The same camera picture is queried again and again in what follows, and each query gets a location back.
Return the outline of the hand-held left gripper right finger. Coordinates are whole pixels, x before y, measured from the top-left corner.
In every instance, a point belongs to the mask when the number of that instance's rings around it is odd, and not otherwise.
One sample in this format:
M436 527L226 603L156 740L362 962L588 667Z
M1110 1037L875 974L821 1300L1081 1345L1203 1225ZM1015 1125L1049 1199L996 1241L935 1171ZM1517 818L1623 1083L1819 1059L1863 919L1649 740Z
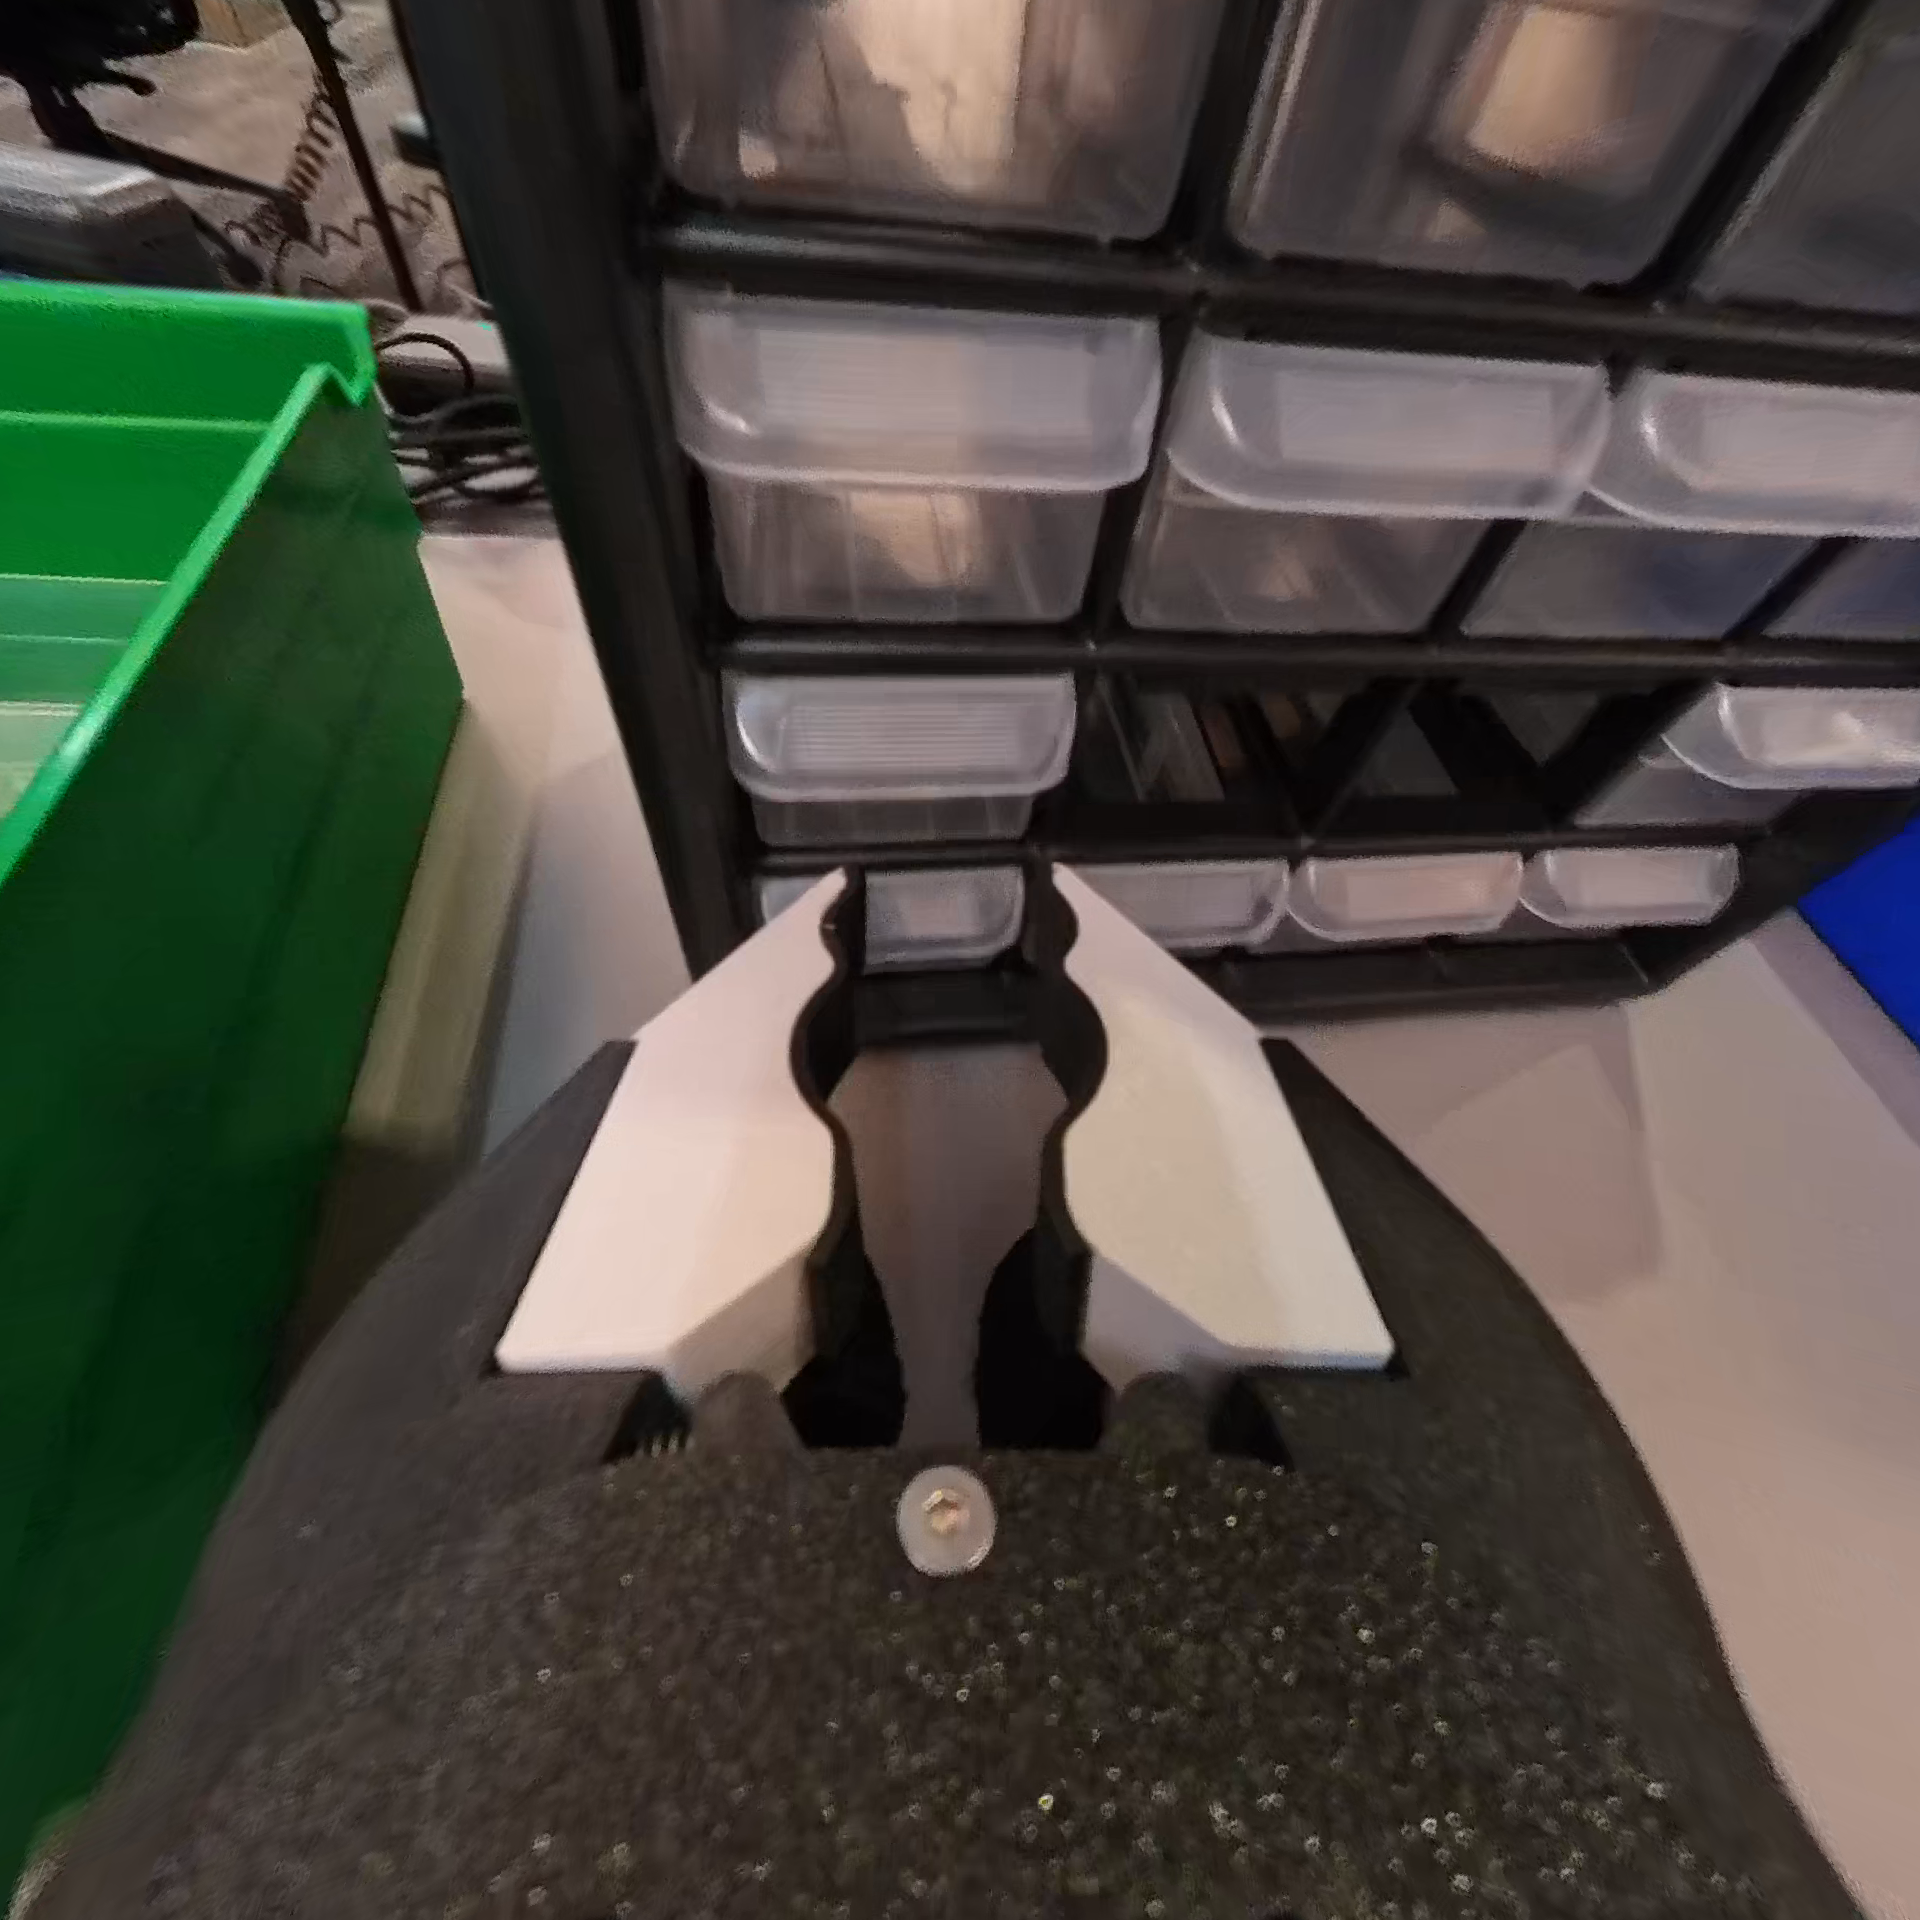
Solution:
M1251 1019L1059 861L1029 878L1021 961L1063 1110L981 1371L1385 1371L1395 1337Z

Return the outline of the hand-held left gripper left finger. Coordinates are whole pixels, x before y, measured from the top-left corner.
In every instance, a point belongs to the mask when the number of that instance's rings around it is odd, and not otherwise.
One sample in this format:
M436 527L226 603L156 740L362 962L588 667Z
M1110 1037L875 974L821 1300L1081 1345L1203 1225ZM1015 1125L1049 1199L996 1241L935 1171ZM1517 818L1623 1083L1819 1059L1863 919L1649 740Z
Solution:
M865 931L865 878L829 870L634 1036L502 1375L900 1373L829 1108Z

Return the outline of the green plastic bin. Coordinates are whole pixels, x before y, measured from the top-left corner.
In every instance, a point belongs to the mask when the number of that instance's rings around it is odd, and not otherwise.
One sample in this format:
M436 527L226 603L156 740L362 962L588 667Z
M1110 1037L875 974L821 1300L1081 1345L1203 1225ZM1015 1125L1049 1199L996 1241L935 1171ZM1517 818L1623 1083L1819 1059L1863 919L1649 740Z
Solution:
M257 1438L465 706L354 303L5 279L3 1860Z

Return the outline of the blue plastic bin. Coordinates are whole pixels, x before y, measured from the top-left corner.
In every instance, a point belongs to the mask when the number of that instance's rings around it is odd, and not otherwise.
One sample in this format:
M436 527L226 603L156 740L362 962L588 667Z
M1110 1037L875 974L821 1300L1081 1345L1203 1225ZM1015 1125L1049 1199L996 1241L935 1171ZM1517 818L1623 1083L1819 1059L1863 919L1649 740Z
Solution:
M1917 818L1811 887L1797 909L1917 1049Z

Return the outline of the black tripod stand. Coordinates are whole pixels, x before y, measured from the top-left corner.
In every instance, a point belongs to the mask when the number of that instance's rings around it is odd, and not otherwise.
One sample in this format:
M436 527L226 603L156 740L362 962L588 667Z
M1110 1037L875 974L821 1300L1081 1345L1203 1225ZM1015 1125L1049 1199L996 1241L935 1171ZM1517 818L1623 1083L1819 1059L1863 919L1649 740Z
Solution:
M244 293L426 314L442 203L377 154L414 107L388 5L3 5L5 150L97 199L142 181Z

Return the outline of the grey case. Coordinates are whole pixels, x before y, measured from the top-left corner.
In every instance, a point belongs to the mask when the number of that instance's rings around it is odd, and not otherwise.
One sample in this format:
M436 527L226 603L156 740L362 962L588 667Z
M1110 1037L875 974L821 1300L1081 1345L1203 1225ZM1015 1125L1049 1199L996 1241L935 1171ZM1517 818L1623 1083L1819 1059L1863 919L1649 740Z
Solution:
M171 185L125 159L3 147L3 274L222 290L214 249Z

